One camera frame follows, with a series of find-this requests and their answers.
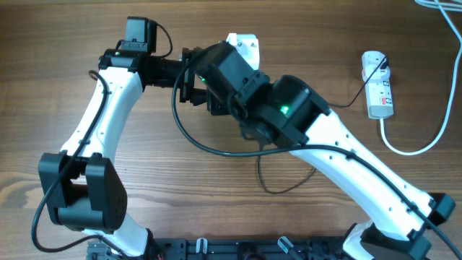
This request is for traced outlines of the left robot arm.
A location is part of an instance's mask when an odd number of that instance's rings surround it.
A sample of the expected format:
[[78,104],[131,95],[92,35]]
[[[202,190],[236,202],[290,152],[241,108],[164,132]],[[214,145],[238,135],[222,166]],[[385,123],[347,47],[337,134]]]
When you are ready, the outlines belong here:
[[32,243],[38,240],[43,211],[51,222],[84,233],[86,241],[103,243],[117,259],[162,259],[163,250],[152,232],[127,212],[128,197],[113,161],[128,116],[149,85],[183,90],[192,86],[186,64],[196,49],[183,49],[180,60],[157,55],[162,25],[145,17],[129,17],[124,39],[104,52],[97,70],[90,71],[96,86],[71,137],[57,153],[45,153],[38,164],[43,189],[32,221]]

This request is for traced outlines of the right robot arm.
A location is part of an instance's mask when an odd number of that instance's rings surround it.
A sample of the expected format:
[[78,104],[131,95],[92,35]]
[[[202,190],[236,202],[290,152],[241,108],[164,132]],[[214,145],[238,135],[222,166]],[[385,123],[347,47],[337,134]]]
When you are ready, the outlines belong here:
[[446,194],[407,183],[362,145],[328,103],[304,81],[285,75],[272,82],[229,43],[205,51],[196,74],[227,105],[244,134],[262,148],[272,144],[317,168],[368,215],[347,234],[351,259],[424,259],[436,230],[454,210]]

